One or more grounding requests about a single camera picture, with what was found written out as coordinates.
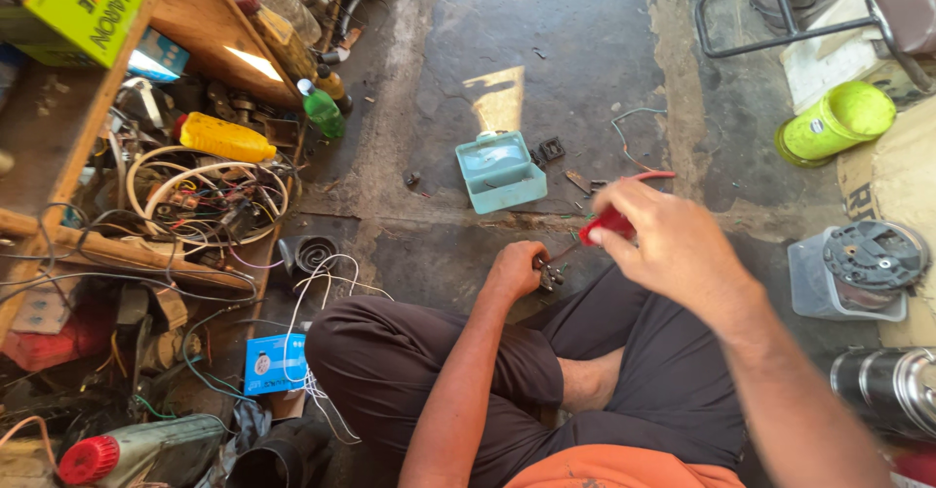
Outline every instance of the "dark pants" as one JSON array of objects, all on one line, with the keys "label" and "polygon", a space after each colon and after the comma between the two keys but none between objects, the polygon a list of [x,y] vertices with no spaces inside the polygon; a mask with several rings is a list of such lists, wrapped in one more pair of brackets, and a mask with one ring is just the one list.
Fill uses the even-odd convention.
[{"label": "dark pants", "polygon": [[[345,421],[398,468],[416,421],[467,320],[462,314],[357,296],[312,323],[306,358]],[[558,429],[521,407],[558,407],[556,357],[591,360],[626,346],[614,396]],[[617,444],[733,469],[744,419],[718,340],[691,312],[612,266],[585,291],[506,325],[471,486],[495,488],[563,449]]]}]

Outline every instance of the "green plastic bottle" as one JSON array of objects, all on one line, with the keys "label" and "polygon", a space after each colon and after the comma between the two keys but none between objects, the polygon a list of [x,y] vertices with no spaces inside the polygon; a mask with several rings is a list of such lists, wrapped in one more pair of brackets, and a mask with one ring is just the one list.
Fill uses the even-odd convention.
[{"label": "green plastic bottle", "polygon": [[337,138],[345,135],[345,117],[335,105],[329,94],[316,89],[312,81],[303,78],[296,83],[296,87],[304,95],[302,108],[309,114],[309,119],[318,126],[325,137]]}]

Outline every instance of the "green box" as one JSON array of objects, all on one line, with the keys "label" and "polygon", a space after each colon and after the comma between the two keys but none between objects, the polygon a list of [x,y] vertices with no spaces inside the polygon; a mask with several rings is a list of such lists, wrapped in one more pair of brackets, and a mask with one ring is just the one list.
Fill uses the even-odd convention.
[{"label": "green box", "polygon": [[0,38],[48,65],[111,67],[143,0],[0,0]]}]

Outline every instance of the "box lid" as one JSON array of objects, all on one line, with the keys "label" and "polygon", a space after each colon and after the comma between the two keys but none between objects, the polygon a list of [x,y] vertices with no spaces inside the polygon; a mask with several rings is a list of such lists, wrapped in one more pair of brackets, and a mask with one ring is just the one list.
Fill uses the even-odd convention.
[{"label": "box lid", "polygon": [[530,162],[530,150],[519,131],[482,132],[474,142],[456,146],[455,156],[465,180]]}]

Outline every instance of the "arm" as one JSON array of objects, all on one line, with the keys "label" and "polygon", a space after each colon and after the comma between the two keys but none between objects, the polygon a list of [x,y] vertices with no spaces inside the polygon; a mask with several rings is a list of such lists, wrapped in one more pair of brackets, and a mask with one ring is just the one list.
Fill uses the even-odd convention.
[{"label": "arm", "polygon": [[511,243],[494,262],[448,354],[406,451],[401,488],[468,486],[488,413],[490,382],[510,306],[539,285],[532,259],[543,243]]},{"label": "arm", "polygon": [[719,337],[755,444],[778,486],[889,486],[871,434],[802,353],[708,211],[637,181],[612,184],[594,211],[609,205],[631,220],[639,247],[601,229],[591,240],[628,278],[693,311]]}]

